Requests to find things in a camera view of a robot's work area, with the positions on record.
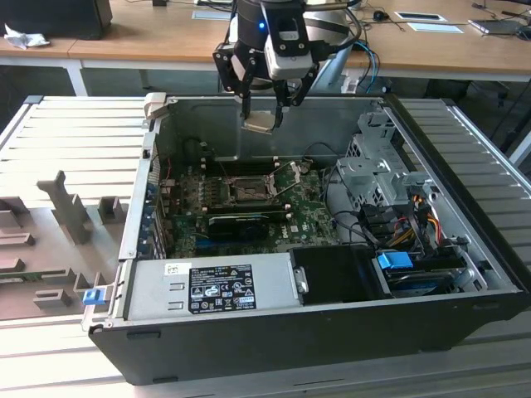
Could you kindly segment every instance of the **blue tab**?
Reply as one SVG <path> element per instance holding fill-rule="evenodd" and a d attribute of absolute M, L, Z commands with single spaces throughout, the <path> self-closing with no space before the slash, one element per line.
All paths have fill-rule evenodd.
<path fill-rule="evenodd" d="M 380 268 L 413 268 L 412 260 L 405 251 L 386 251 L 378 256 Z"/>
<path fill-rule="evenodd" d="M 105 304 L 105 288 L 88 289 L 83 294 L 84 305 Z"/>

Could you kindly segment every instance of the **green circuit board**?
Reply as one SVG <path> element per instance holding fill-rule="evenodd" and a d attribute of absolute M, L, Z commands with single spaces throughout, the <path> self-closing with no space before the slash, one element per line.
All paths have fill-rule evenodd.
<path fill-rule="evenodd" d="M 204 212 L 204 197 L 202 199 L 200 193 L 207 184 L 214 183 L 210 181 L 213 179 L 216 179 L 216 199 L 220 202 L 228 200 L 230 193 L 227 190 L 231 182 L 225 177 L 205 177 L 201 170 L 188 169 L 178 178 L 181 209 L 168 214 L 172 224 L 174 258 L 279 253 L 302 245 L 339 243 L 332 217 L 320 200 L 322 188 L 318 172 L 310 170 L 300 174 L 300 183 L 282 192 L 295 182 L 289 167 L 275 174 L 276 191 L 282 193 L 274 201 L 291 205 L 290 219 L 268 224 L 268 235 L 262 240 L 212 243 L 207 235 L 211 216 Z"/>

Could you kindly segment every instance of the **warning label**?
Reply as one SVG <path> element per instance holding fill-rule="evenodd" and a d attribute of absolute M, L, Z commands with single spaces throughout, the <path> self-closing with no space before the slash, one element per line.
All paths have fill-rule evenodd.
<path fill-rule="evenodd" d="M 191 268 L 191 313 L 217 313 L 256 308 L 251 265 Z"/>

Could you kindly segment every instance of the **blue cable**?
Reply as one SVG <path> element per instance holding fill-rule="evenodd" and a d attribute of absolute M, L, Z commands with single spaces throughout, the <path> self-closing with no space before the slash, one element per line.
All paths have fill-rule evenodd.
<path fill-rule="evenodd" d="M 371 62 L 373 63 L 373 76 L 371 77 L 371 83 L 368 85 L 367 90 L 366 90 L 366 93 L 368 93 L 371 90 L 371 87 L 373 86 L 374 81 L 376 79 L 376 61 L 374 59 L 373 52 L 369 50 L 367 46 L 365 46 L 363 43 L 360 43 L 359 41 L 356 41 L 355 44 L 362 47 L 369 54 L 369 56 L 371 57 Z"/>

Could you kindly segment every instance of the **computer mouse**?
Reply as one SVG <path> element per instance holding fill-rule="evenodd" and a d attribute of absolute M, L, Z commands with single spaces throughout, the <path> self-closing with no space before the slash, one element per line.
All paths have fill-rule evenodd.
<path fill-rule="evenodd" d="M 389 14 L 384 11 L 377 10 L 373 14 L 373 20 L 376 22 L 381 22 L 389 19 Z"/>

